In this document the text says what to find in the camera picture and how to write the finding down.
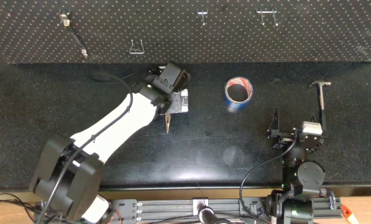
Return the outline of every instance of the speckled tabletop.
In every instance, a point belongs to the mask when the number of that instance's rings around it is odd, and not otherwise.
[[[371,63],[182,64],[192,74],[190,112],[163,118],[136,132],[106,163],[102,189],[236,187],[255,164],[278,151],[265,139],[275,108],[283,131],[318,115],[316,79],[325,88],[329,138],[311,160],[326,170],[325,185],[371,185]],[[120,83],[96,83],[105,71],[126,81],[150,65],[0,64],[0,190],[25,190],[42,148],[55,134],[71,136],[101,119],[124,98]],[[229,113],[224,84],[234,76],[254,86],[249,105]],[[281,184],[280,161],[254,173],[251,187]]]

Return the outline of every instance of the hammer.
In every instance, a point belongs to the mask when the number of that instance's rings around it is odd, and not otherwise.
[[[314,85],[314,84],[318,84],[318,87],[319,87],[319,104],[321,105],[321,109],[320,109],[320,114],[319,114],[319,118],[321,120],[321,125],[322,125],[322,130],[326,130],[326,117],[324,116],[324,101],[323,101],[323,91],[322,91],[322,87],[323,86],[329,86],[329,85],[332,85],[332,82],[326,82],[326,81],[323,81],[323,80],[316,80],[315,82],[313,82],[311,85]]]

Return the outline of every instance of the pegboard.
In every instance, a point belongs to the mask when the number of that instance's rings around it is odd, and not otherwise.
[[[60,22],[63,9],[87,60]],[[263,25],[256,9],[276,9],[278,25],[271,14]],[[145,53],[130,54],[131,40]],[[371,1],[0,1],[0,55],[9,63],[371,61]]]

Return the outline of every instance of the red object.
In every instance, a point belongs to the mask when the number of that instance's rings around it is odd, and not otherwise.
[[[341,209],[346,218],[349,218],[352,215],[352,211],[349,210],[345,205],[341,205]]]

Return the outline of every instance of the robotic arm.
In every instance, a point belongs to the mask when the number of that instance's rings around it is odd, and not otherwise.
[[[59,183],[52,206],[69,220],[81,217],[90,222],[108,222],[109,202],[98,195],[102,168],[109,157],[131,135],[148,125],[157,115],[183,113],[188,111],[188,96],[185,89],[190,75],[174,63],[164,70],[150,75],[132,87],[131,110],[119,121],[107,128],[93,142],[83,148],[70,164],[64,178]],[[56,136],[46,143],[29,189],[43,199],[48,199],[57,183],[63,166],[86,141],[107,124],[114,121],[130,102],[130,94],[112,112],[90,128],[72,135],[70,139]]]

